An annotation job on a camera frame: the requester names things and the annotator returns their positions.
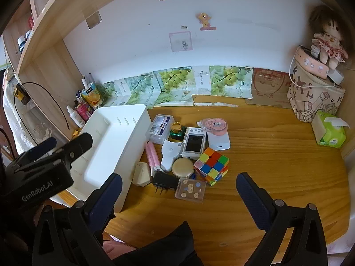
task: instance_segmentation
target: drawstring bag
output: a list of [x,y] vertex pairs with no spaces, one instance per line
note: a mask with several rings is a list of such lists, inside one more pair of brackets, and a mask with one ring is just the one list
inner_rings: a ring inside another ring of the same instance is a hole
[[342,87],[333,87],[334,83],[330,79],[320,79],[310,74],[298,62],[295,62],[292,81],[287,98],[297,119],[310,123],[318,110],[336,114],[345,94]]

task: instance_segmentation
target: doll hair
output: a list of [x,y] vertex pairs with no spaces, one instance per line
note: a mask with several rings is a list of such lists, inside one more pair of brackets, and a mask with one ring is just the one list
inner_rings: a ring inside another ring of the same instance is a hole
[[313,33],[324,33],[324,26],[327,25],[330,20],[337,21],[342,37],[341,44],[347,51],[352,51],[352,38],[349,27],[345,20],[328,6],[320,5],[315,7],[308,19],[308,23]]

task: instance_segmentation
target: white plastic tray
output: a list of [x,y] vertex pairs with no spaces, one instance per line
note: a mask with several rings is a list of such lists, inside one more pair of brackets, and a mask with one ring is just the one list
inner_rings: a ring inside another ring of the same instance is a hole
[[68,191],[79,200],[86,200],[111,175],[122,177],[122,192],[115,212],[122,210],[131,185],[135,164],[147,142],[151,120],[145,105],[124,105],[97,109],[84,126],[93,138],[93,146],[72,163],[74,184]]

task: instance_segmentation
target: white bottle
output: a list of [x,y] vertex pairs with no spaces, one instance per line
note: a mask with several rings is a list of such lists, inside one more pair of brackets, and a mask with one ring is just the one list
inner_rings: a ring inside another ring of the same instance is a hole
[[85,121],[80,117],[79,113],[76,112],[72,107],[67,106],[68,112],[70,114],[70,118],[80,127],[83,128],[85,125]]

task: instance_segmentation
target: doll face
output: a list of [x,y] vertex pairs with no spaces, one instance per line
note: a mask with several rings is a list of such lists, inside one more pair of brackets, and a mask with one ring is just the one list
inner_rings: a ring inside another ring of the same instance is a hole
[[337,21],[330,20],[328,24],[324,25],[324,31],[328,33],[329,35],[333,36],[337,40],[342,40],[342,36],[339,31],[339,26]]

